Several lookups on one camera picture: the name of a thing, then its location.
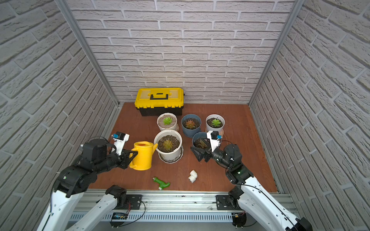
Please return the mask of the yellow plastic watering can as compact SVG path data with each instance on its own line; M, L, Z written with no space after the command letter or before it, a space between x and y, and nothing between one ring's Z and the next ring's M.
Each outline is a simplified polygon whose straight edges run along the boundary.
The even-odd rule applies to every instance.
M136 165L138 171L145 171L152 166L152 156L156 151L158 144L151 143L148 141L139 141L134 143L132 150L138 151L138 155L135 156L133 163Z

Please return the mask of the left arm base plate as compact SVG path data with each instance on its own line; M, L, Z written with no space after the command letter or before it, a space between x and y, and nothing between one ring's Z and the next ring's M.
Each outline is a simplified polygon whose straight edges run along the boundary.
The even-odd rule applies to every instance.
M118 197L115 210L139 210L141 205L141 194L125 194Z

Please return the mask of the blue pot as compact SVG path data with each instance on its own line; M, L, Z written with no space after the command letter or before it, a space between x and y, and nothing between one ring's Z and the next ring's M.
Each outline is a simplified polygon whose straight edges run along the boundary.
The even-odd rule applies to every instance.
M193 138L195 134L201 132L201 119L195 114L185 115L181 120L183 133L185 136Z
M206 149L210 145L206 132L198 132L192 138L193 147Z

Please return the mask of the blue pot front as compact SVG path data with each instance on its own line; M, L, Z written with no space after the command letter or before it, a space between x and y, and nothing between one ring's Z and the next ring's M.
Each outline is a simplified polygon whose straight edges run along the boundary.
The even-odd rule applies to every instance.
M206 149L210 145L206 132L198 132L192 138L193 147Z

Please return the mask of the small white faceted pot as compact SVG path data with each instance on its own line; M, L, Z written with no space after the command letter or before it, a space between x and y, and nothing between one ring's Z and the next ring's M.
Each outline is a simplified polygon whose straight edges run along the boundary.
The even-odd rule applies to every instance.
M177 117L172 113L163 113L157 119L157 125L160 131L174 130L179 131Z

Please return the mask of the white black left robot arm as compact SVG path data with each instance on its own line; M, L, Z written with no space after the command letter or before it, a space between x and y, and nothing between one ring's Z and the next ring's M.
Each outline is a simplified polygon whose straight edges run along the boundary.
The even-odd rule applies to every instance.
M106 139L93 139L83 144L82 154L55 180L49 206L37 228L39 231L65 231L76 205L90 184L96 182L98 174L130 165L138 151L123 149L124 143L124 140L110 144ZM126 189L113 185L69 230L91 231L113 209L130 207Z

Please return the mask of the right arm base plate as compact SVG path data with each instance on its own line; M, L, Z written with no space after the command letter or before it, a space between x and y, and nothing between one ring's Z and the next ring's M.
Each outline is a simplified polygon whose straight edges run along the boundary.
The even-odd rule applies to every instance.
M217 210L236 210L241 211L238 202L230 195L216 195Z

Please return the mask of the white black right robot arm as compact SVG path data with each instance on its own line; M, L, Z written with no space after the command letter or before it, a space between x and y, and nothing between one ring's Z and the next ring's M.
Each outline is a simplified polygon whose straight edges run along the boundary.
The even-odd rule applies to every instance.
M242 154L235 144L223 150L211 147L200 149L191 147L198 161L213 159L225 169L225 175L235 187L228 193L237 207L250 214L267 231L312 231L311 223L298 218L282 206L242 163Z

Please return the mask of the blue pot back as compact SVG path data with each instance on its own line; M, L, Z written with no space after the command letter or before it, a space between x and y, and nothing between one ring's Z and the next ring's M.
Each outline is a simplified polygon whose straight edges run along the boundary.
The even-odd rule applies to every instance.
M193 138L195 134L201 132L201 119L195 114L185 115L181 120L183 133L185 136Z

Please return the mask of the large white round pot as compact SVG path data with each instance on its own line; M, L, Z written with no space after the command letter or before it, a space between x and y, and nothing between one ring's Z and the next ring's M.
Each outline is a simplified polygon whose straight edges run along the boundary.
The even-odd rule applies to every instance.
M175 163L183 156L183 140L180 133L175 130L159 132L154 139L154 143L158 144L156 151L159 158L165 163Z

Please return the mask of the white PVC elbow fitting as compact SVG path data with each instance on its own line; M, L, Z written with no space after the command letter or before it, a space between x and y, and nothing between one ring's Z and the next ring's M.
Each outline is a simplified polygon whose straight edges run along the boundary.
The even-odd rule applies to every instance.
M190 181L191 183L194 183L194 182L196 181L196 179L197 179L197 178L198 178L198 174L197 174L197 172L196 172L195 170L192 170L192 171L190 172L189 177L188 177L189 181Z

